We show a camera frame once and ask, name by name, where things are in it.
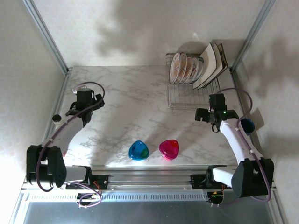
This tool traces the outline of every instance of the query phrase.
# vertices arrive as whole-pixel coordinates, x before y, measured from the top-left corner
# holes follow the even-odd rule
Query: small blue cup
[[[256,128],[253,121],[248,118],[242,119],[241,125],[242,125],[244,132],[247,134],[247,136],[250,135]]]

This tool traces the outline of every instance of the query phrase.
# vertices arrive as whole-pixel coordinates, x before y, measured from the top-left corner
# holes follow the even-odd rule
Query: pink bowl
[[[159,145],[162,156],[167,160],[174,160],[179,153],[179,145],[176,140],[166,140]]]

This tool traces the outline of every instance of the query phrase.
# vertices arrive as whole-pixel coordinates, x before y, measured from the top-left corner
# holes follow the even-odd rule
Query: wire dish rack
[[[201,89],[193,89],[192,85],[170,84],[169,70],[175,53],[166,54],[166,90],[168,107],[171,110],[196,110],[209,107],[209,95],[220,90],[218,79]],[[187,56],[200,56],[200,54],[187,54]]]

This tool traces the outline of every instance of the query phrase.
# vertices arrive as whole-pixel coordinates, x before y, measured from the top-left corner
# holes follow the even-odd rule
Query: marble table
[[[106,90],[105,106],[94,111],[92,121],[71,141],[64,158],[66,165],[235,165],[236,159],[224,135],[213,133],[211,125],[194,120],[195,111],[171,111],[167,105],[165,66],[74,67],[64,95],[61,115],[76,96],[71,89],[79,83],[95,81]],[[233,87],[227,71],[219,77],[221,89]],[[89,85],[97,93],[100,88]],[[235,91],[225,92],[229,109],[242,115]],[[180,152],[165,160],[158,146],[176,139]],[[142,140],[149,157],[133,161],[128,150]]]

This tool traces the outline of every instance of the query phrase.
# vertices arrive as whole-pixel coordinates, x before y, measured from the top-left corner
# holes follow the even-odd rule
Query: white wall
[[[299,223],[298,0],[277,0],[238,70],[253,97],[252,119],[289,223]]]
[[[0,223],[8,223],[26,173],[26,150],[45,134],[63,80],[21,0],[0,4]]]
[[[232,63],[265,0],[34,0],[69,67],[165,65],[222,42]]]

